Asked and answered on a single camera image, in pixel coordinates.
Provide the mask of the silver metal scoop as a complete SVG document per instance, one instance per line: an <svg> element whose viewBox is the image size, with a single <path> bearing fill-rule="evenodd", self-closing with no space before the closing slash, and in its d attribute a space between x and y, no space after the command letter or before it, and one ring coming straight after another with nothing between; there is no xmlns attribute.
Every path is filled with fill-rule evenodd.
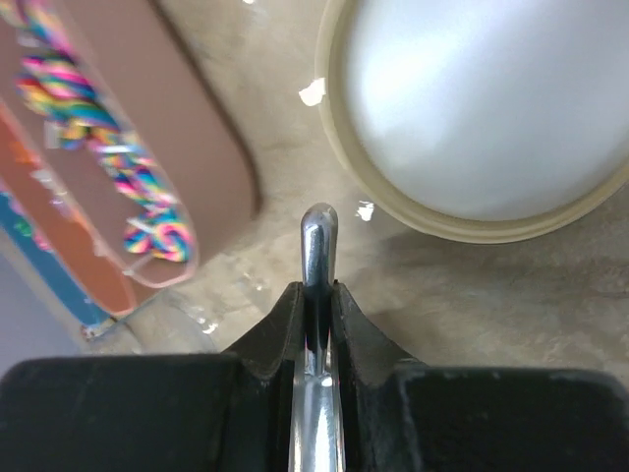
<svg viewBox="0 0 629 472"><path fill-rule="evenodd" d="M338 216L326 203L301 221L304 347L295 362L290 471L343 471L346 466L338 356L332 342L332 295Z"/></svg>

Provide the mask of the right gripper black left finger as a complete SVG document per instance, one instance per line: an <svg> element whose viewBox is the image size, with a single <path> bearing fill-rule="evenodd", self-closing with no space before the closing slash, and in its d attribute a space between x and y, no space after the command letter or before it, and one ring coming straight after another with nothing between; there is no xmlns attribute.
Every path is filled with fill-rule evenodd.
<svg viewBox="0 0 629 472"><path fill-rule="evenodd" d="M219 354L24 361L1 382L5 471L284 471L301 286Z"/></svg>

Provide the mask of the pink tray of lollipops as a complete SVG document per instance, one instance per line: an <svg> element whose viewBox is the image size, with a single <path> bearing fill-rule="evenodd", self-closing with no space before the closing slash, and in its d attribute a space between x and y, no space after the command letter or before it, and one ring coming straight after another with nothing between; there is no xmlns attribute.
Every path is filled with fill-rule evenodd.
<svg viewBox="0 0 629 472"><path fill-rule="evenodd" d="M126 275L190 278L254 218L235 127L151 1L5 1L1 116L53 214Z"/></svg>

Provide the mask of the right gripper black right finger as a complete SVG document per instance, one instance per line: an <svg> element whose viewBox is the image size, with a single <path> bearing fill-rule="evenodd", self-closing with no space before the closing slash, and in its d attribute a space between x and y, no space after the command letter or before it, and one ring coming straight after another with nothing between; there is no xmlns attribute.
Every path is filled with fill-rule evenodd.
<svg viewBox="0 0 629 472"><path fill-rule="evenodd" d="M436 367L332 298L351 471L624 471L628 392L592 370Z"/></svg>

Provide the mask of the round cream jar lid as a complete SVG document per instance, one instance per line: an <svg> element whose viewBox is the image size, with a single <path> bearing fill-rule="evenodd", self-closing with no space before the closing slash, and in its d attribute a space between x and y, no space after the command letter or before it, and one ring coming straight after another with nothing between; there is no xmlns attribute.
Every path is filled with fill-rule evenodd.
<svg viewBox="0 0 629 472"><path fill-rule="evenodd" d="M528 240L628 180L624 1L330 1L315 69L338 160L420 232Z"/></svg>

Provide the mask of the orange tray of gummy stars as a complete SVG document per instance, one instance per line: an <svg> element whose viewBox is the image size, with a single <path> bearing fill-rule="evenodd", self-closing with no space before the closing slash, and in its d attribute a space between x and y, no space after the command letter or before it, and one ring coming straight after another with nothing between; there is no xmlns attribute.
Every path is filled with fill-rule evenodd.
<svg viewBox="0 0 629 472"><path fill-rule="evenodd" d="M11 128L1 124L1 180L42 234L56 260L99 308L115 318L128 315L136 298L122 272L93 251L85 228L51 203L51 192L33 179L32 157Z"/></svg>

